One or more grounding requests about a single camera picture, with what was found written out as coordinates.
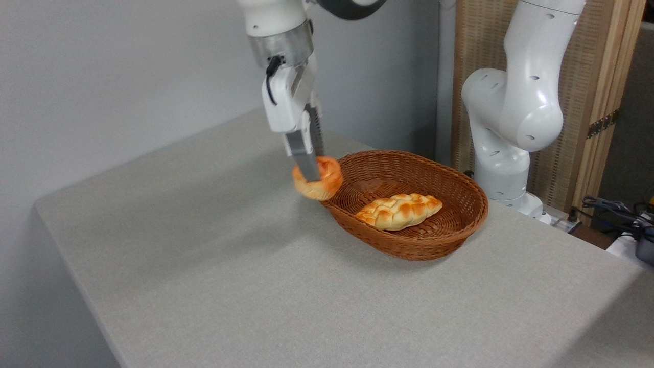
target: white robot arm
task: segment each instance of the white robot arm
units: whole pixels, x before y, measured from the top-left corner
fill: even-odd
[[[559,73],[584,0],[520,0],[504,38],[507,71],[480,69],[463,85],[475,148],[475,180],[487,196],[549,222],[526,192],[529,152],[563,126]]]
[[[288,156],[307,181],[320,181],[316,156],[322,156],[320,104],[313,88],[316,61],[309,0],[238,0],[257,64],[266,69],[262,97],[273,132],[284,134]],[[365,18],[385,0],[315,0],[348,20]]]

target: wicker basket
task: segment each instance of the wicker basket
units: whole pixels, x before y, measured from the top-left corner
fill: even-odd
[[[411,261],[444,257],[486,220],[489,202],[464,174],[402,151],[363,151],[340,160],[343,186],[322,202],[347,232],[389,255]],[[420,225],[381,231],[354,218],[363,206],[395,194],[431,194],[443,208]]]

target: bread roll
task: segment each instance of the bread roll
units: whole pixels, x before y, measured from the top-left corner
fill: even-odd
[[[354,217],[379,230],[402,230],[422,223],[443,207],[433,196],[397,194],[364,206]]]
[[[341,165],[332,157],[318,156],[318,171],[320,172],[320,181],[307,183],[302,176],[298,165],[293,168],[293,183],[295,189],[302,193],[303,196],[314,200],[327,200],[333,197],[343,184],[343,174]]]

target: black cable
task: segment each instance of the black cable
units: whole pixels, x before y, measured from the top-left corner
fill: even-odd
[[[643,202],[649,202],[654,197],[654,189],[648,189],[643,193]]]
[[[634,203],[632,209],[634,210],[634,213],[640,213],[641,211],[654,213],[654,205],[646,202],[636,202]]]
[[[604,212],[610,212],[615,216],[627,221],[649,223],[649,219],[631,212],[622,202],[606,200],[603,198],[595,198],[593,196],[585,196],[583,197],[582,203],[582,207],[584,208],[596,208]]]
[[[630,227],[632,224],[633,224],[633,223],[621,223],[620,226]],[[615,229],[615,228],[610,228],[610,229],[608,229],[608,230],[602,230],[602,231],[600,231],[600,232],[601,232],[602,234],[611,234],[611,233],[613,233],[613,232],[619,232],[619,231],[621,231],[621,230],[619,230],[619,229]]]
[[[597,216],[593,216],[593,215],[591,215],[589,213],[581,211],[579,208],[573,207],[573,209],[576,210],[578,213],[581,213],[584,216],[587,216],[587,217],[589,217],[591,219],[599,221],[600,223],[602,223],[605,226],[613,227],[615,229],[621,230],[623,232],[627,232],[627,233],[632,234],[632,235],[642,236],[642,237],[646,238],[647,240],[649,240],[650,242],[654,242],[654,237],[652,237],[650,234],[646,233],[645,231],[640,231],[640,227],[636,227],[636,228],[634,228],[634,227],[623,227],[623,226],[620,226],[620,225],[608,223],[608,222],[602,220],[601,218],[599,218]]]
[[[282,58],[279,55],[275,55],[270,58],[268,67],[266,68],[266,89],[268,89],[268,97],[270,97],[270,102],[272,102],[275,106],[277,106],[277,102],[273,97],[273,91],[270,90],[270,78],[275,75],[281,64]]]

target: black cable bundle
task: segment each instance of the black cable bundle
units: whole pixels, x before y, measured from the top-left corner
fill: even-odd
[[[266,68],[266,88],[268,89],[268,97],[270,97],[270,102],[275,106],[277,106],[277,101],[275,101],[275,98],[273,97],[273,91],[270,90],[270,78],[275,75],[282,64],[286,63],[283,60],[284,56],[275,55],[269,58],[268,67]]]
[[[597,211],[597,214],[591,215],[577,207],[573,207],[571,216],[575,214],[575,212],[580,213],[588,218],[598,221],[604,226],[613,229],[613,231],[621,231],[624,233],[623,235],[629,235],[637,241],[641,238],[645,238],[650,242],[654,242],[654,236],[652,235],[651,229],[647,230],[647,228],[654,226],[654,221],[636,213],[638,206],[642,205],[641,203],[634,205],[633,212],[629,210],[622,202],[606,200],[603,198],[595,198],[593,196],[584,197],[582,203],[583,208],[592,208]],[[601,216],[607,213],[610,213],[613,216],[616,216],[617,218],[625,221],[618,225],[601,218]]]

